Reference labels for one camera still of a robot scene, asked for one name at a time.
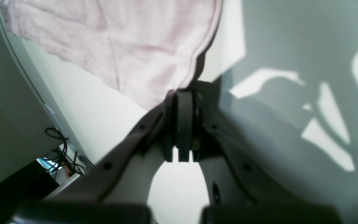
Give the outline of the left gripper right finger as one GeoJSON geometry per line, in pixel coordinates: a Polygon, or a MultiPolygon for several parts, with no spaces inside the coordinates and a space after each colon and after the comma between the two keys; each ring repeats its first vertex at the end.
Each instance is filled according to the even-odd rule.
{"type": "Polygon", "coordinates": [[[202,224],[358,224],[358,170],[343,170],[256,101],[240,101],[249,120],[225,114],[219,82],[190,89],[203,111],[202,224]]]}

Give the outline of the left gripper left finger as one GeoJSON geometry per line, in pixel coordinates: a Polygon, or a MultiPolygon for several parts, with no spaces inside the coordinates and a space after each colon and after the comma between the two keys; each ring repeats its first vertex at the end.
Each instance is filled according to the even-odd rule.
{"type": "Polygon", "coordinates": [[[149,111],[86,175],[41,202],[22,205],[14,224],[151,224],[153,177],[172,161],[176,92],[149,111]]]}

